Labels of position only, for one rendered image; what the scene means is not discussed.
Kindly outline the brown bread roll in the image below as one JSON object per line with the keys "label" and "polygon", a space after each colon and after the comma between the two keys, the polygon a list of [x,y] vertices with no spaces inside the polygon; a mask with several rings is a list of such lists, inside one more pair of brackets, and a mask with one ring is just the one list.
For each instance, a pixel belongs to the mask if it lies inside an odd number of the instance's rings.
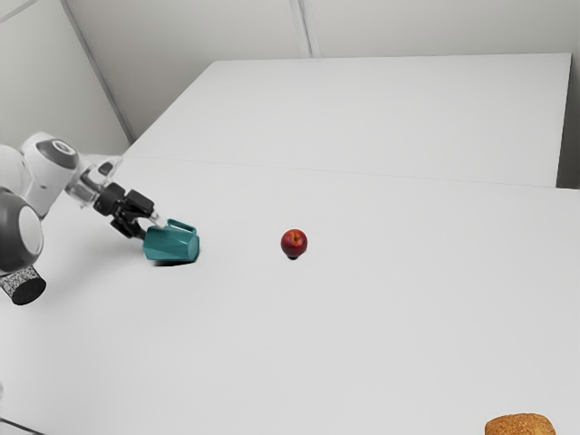
{"label": "brown bread roll", "polygon": [[489,420],[484,435],[556,435],[556,430],[544,415],[516,413]]}

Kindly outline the teal faceted mug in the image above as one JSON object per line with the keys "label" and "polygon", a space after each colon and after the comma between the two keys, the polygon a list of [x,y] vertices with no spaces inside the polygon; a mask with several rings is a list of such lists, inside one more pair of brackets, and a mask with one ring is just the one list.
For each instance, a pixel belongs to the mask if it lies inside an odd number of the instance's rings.
{"label": "teal faceted mug", "polygon": [[151,261],[190,263],[198,258],[200,240],[195,227],[168,219],[164,227],[147,229],[142,249]]}

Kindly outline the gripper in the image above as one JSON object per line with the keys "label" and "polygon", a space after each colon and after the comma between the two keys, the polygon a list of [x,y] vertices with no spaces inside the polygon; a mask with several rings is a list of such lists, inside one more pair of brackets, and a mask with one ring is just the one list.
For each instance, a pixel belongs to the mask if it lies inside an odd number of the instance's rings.
{"label": "gripper", "polygon": [[140,226],[144,218],[157,227],[166,227],[168,220],[155,209],[154,202],[136,190],[126,190],[119,184],[110,183],[97,197],[93,208],[102,216],[113,216],[111,226],[126,238],[143,240],[146,231]]}

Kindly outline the red apple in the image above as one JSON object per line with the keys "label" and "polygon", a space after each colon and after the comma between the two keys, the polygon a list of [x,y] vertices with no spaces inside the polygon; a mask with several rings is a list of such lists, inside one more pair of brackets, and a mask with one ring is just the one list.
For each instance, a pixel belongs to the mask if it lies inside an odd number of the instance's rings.
{"label": "red apple", "polygon": [[281,237],[280,247],[289,259],[296,260],[307,250],[307,235],[297,228],[288,229]]}

